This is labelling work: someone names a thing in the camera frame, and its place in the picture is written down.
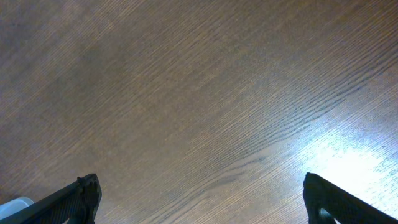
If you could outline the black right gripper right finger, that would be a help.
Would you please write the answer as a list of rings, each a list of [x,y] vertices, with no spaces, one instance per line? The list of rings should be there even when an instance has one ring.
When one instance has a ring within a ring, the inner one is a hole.
[[[397,224],[397,219],[310,172],[303,182],[303,199],[309,224]]]

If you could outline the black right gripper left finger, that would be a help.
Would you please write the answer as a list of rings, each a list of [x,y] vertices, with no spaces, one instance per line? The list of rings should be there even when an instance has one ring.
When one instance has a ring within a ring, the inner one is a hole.
[[[94,224],[101,201],[96,174],[74,183],[1,220],[1,224]]]

